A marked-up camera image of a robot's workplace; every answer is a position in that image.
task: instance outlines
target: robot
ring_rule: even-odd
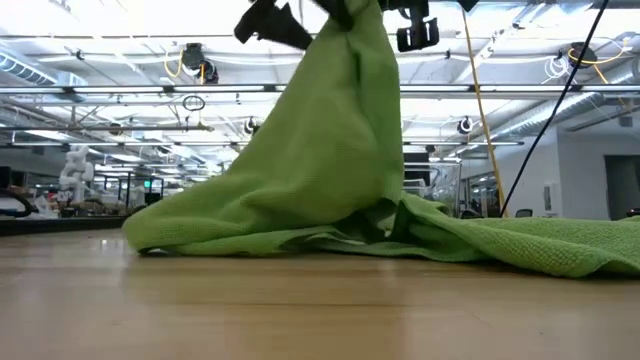
[[[66,154],[67,163],[60,173],[58,202],[79,204],[84,202],[84,192],[88,189],[85,181],[93,180],[93,164],[87,162],[89,147],[74,145]]]
[[[323,8],[329,16],[336,20],[344,31],[353,28],[354,21],[346,0],[313,0]],[[253,34],[258,34],[258,40],[267,39],[289,45],[300,50],[306,50],[313,38],[296,21],[291,13],[291,7],[286,4],[282,8],[275,5],[276,0],[252,0],[253,5],[242,16],[234,29],[235,36],[243,44]],[[457,0],[466,11],[478,3],[478,0]],[[440,42],[438,19],[425,20],[429,17],[428,0],[378,0],[382,11],[398,10],[402,17],[411,20],[411,26],[400,28],[396,32],[398,50],[400,52],[421,50],[437,45]]]

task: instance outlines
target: black cable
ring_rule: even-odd
[[[578,70],[580,70],[580,64],[582,63],[582,60],[584,59],[584,56],[587,54],[587,50],[589,50],[589,44],[591,43],[591,39],[593,38],[593,34],[596,32],[596,29],[598,28],[598,24],[600,23],[600,19],[602,18],[602,14],[604,14],[604,11],[606,10],[607,6],[609,6],[609,0],[604,0],[602,2],[602,6],[600,7],[600,11],[598,12],[598,16],[596,16],[596,19],[594,20],[593,25],[591,26],[591,30],[589,31],[589,35],[587,36],[587,40],[584,42],[584,47],[582,48],[582,51],[580,52],[580,56],[578,57],[578,61],[576,62],[576,66],[573,68],[573,71],[571,72],[571,75],[569,76],[569,79],[567,80],[567,84],[564,86],[564,90],[562,90],[562,94],[560,94],[560,98],[558,99],[558,103],[556,103],[556,106],[553,108],[553,112],[551,113],[551,116],[549,117],[547,122],[542,127],[542,130],[540,130],[540,133],[538,134],[538,136],[536,136],[536,139],[534,140],[533,144],[531,145],[531,148],[529,149],[529,152],[527,153],[527,156],[524,158],[524,161],[522,162],[522,166],[520,167],[520,171],[518,171],[518,175],[516,176],[516,179],[513,182],[513,185],[511,185],[511,190],[509,190],[509,195],[507,195],[507,198],[504,201],[504,205],[502,206],[502,210],[500,211],[500,217],[503,217],[504,213],[507,211],[507,205],[509,205],[509,200],[511,200],[511,197],[513,196],[513,193],[515,192],[516,187],[518,186],[518,182],[520,182],[520,178],[522,177],[522,174],[524,173],[524,169],[527,167],[527,163],[529,162],[529,159],[531,158],[531,154],[533,154],[533,150],[535,150],[536,146],[538,146],[538,143],[540,142],[540,139],[544,135],[544,132],[547,131],[547,128],[549,127],[549,125],[551,125],[551,122],[556,117],[556,114],[558,113],[558,110],[560,109],[560,105],[562,105],[562,102],[564,101],[564,98],[567,96],[567,93],[569,92],[569,89],[573,85],[573,79],[576,77],[576,74],[578,73]]]

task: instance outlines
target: overhead rail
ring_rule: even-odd
[[[215,94],[215,93],[281,93],[286,85],[185,85],[185,86],[27,86],[27,87],[0,87],[0,95],[60,95],[60,94]],[[528,93],[558,93],[563,90],[562,85],[526,85],[526,84],[480,84],[480,92],[484,94],[528,94]],[[469,85],[400,85],[402,94],[475,94],[475,87]],[[608,85],[573,85],[569,93],[624,93],[640,92],[640,84],[608,84]]]

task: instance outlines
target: cable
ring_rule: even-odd
[[[612,57],[612,58],[608,58],[606,60],[600,60],[600,61],[587,61],[587,60],[583,60],[581,64],[586,64],[586,65],[602,65],[602,64],[606,64],[606,63],[610,63],[612,61],[618,60],[622,54],[625,53],[624,51],[624,47],[627,46],[627,41],[625,40],[624,43],[622,44],[622,48],[620,49],[620,52],[618,53],[618,55]],[[567,51],[567,56],[573,60],[573,61],[577,61],[578,59],[576,59],[573,55],[571,55],[571,53],[573,53],[575,51],[574,48],[569,49],[569,51]]]
[[[469,52],[469,61],[471,61],[471,73],[473,74],[473,84],[476,90],[476,99],[478,100],[478,110],[480,111],[480,120],[482,121],[482,130],[484,136],[487,139],[487,149],[489,150],[489,157],[491,158],[491,165],[493,166],[493,172],[496,176],[496,184],[498,186],[498,198],[500,204],[504,204],[504,192],[502,191],[502,179],[500,177],[500,169],[498,169],[498,162],[496,161],[496,154],[493,152],[493,146],[491,146],[491,136],[489,124],[484,116],[484,109],[482,108],[482,96],[480,95],[480,85],[478,83],[478,72],[476,70],[476,62],[473,58],[473,49],[471,48],[471,35],[469,33],[469,24],[467,23],[467,13],[462,9],[462,19],[464,20],[464,31],[467,35],[467,51]]]
[[[587,40],[584,42],[584,47],[582,48],[580,57],[576,60],[576,66],[573,68],[573,71],[571,71],[571,75],[569,75],[569,79],[567,80],[567,83],[564,86],[564,90],[562,90],[562,94],[560,94],[560,98],[558,99],[556,106],[553,108],[553,111],[551,112],[551,116],[545,122],[544,126],[542,127],[542,130],[540,130],[540,133],[538,134],[538,136],[536,136],[536,139],[533,141],[533,144],[531,144],[531,148],[529,149],[527,156],[524,158],[524,161],[522,162],[522,166],[520,166],[518,175],[516,176],[516,179],[514,180],[513,185],[511,185],[511,190],[509,190],[509,195],[507,195],[507,200],[505,201],[502,207],[502,210],[500,211],[500,217],[504,216],[504,214],[507,211],[507,205],[509,205],[509,200],[511,200],[511,197],[513,196],[513,193],[515,192],[516,187],[520,182],[520,178],[522,177],[522,174],[524,173],[524,170],[527,167],[527,164],[529,163],[531,154],[533,154],[533,151],[536,149],[536,146],[538,146],[540,139],[542,139],[542,136],[544,135],[545,131],[547,131],[547,128],[549,127],[549,125],[551,125],[551,122],[556,117],[556,114],[560,109],[560,105],[562,105],[564,98],[567,96],[567,93],[569,92],[569,88],[573,85],[573,79],[578,74],[578,70],[580,70],[582,59],[584,59],[585,55],[587,54],[587,50],[589,49],[589,44],[591,43],[593,34],[596,32],[596,29],[598,28],[598,24],[600,23],[600,19],[602,19],[602,14],[604,14],[604,11],[606,10],[607,6],[609,6],[609,0],[603,0],[602,7],[600,8],[600,11],[596,16],[596,19],[594,20],[593,25],[591,26],[591,30],[589,30],[589,35],[587,36]]]
[[[177,73],[172,73],[171,70],[169,70],[169,63],[168,63],[168,59],[169,59],[169,53],[167,52],[165,54],[164,57],[164,70],[167,72],[167,75],[171,76],[172,78],[177,78],[178,76],[180,76],[180,73],[182,72],[182,52],[184,50],[180,50],[180,58],[178,59],[178,72]]]

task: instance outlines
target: white robot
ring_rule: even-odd
[[[74,145],[67,153],[67,163],[60,173],[60,191],[58,201],[67,201],[68,195],[72,196],[72,203],[84,202],[84,191],[87,189],[84,182],[93,180],[93,164],[87,162],[89,147],[86,145]]]

